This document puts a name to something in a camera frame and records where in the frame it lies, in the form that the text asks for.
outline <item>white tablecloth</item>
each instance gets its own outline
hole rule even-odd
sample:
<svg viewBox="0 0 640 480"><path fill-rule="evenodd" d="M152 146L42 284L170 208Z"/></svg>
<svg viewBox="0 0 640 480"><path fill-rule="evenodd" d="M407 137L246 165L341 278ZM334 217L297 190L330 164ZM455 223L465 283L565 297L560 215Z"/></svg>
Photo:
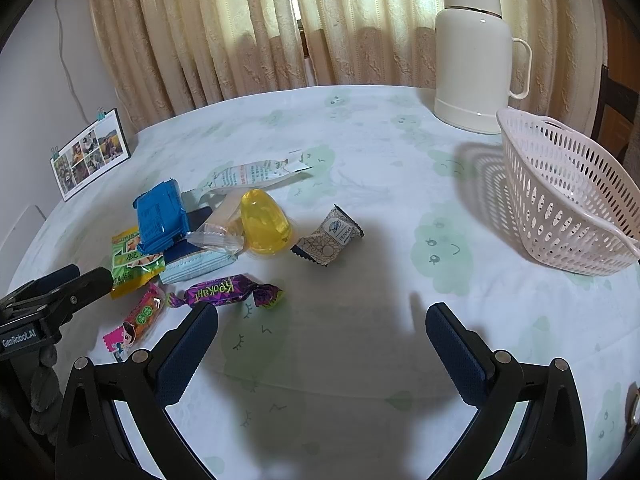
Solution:
<svg viewBox="0 0 640 480"><path fill-rule="evenodd" d="M639 266L590 278L529 259L508 214L500 136L441 123L430 99L411 88L306 88L156 124L137 136L131 160L56 207L12 286L72 262L83 272L108 266L111 236L135 224L133 199L163 180L191 189L226 166L300 148L313 169L270 190L297 232L309 234L337 203L366 236L327 268L292 253L243 254L182 284L245 272L286 293L271 311L219 308L218 336L167 409L210 470L234 480L430 475L475 411L424 331L426 308L444 301L492 349L521 362L567 359L589 478L599 478L620 451L626 391L640 378ZM139 296L103 298L63 327L62 387L78 356L111 361L101 336ZM187 311L167 311L148 346ZM161 476L119 410L141 464ZM500 467L523 412L486 474Z"/></svg>

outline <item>curtain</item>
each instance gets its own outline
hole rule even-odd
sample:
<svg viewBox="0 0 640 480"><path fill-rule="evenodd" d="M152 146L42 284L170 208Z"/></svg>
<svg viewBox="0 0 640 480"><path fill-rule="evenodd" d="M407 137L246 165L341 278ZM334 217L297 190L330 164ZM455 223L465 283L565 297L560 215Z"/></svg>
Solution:
<svg viewBox="0 0 640 480"><path fill-rule="evenodd" d="M224 99L307 86L291 0L89 0L98 49L141 130Z"/></svg>
<svg viewBox="0 0 640 480"><path fill-rule="evenodd" d="M435 88L435 17L443 0L298 0L318 84ZM533 50L530 94L510 104L590 132L606 63L602 0L501 0ZM512 88L526 79L516 47Z"/></svg>

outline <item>pink snack package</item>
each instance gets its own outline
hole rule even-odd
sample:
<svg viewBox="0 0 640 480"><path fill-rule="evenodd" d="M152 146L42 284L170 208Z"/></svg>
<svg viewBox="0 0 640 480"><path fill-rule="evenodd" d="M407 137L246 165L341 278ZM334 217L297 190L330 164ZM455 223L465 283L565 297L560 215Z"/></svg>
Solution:
<svg viewBox="0 0 640 480"><path fill-rule="evenodd" d="M122 325L102 336L107 350L113 353L117 362L125 361L133 343L144 339L145 333L156 322L165 303L164 291L155 283L149 283L145 295L125 318Z"/></svg>

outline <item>white thermos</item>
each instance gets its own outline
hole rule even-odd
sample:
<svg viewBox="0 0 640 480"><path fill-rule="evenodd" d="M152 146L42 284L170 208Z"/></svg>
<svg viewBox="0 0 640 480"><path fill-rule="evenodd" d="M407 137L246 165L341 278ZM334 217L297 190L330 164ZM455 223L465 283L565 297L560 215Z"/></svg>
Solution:
<svg viewBox="0 0 640 480"><path fill-rule="evenodd" d="M465 130L500 132L495 113L506 108L509 96L529 94L531 47L511 37L502 19L500 0L444 0L436 16L436 99L434 113ZM511 92L513 43L529 57L524 91Z"/></svg>

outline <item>screw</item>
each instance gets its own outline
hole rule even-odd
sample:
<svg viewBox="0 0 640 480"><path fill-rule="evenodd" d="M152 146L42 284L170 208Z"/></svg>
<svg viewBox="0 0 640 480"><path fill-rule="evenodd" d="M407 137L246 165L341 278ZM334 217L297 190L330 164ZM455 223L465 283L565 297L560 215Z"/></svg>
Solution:
<svg viewBox="0 0 640 480"><path fill-rule="evenodd" d="M79 357L78 359L76 359L76 362L74 363L74 367L76 368L76 370L82 370L88 364L89 364L89 359L87 359L86 357Z"/></svg>
<svg viewBox="0 0 640 480"><path fill-rule="evenodd" d="M554 361L556 368L562 372L567 371L569 369L569 364L561 358L558 358Z"/></svg>
<svg viewBox="0 0 640 480"><path fill-rule="evenodd" d="M131 360L135 363L143 363L146 361L146 358L148 357L149 357L149 352L147 352L146 350L137 350L133 352L133 355L131 356Z"/></svg>
<svg viewBox="0 0 640 480"><path fill-rule="evenodd" d="M505 352L504 350L498 350L495 353L495 360L505 365L511 362L511 354L509 354L509 352Z"/></svg>

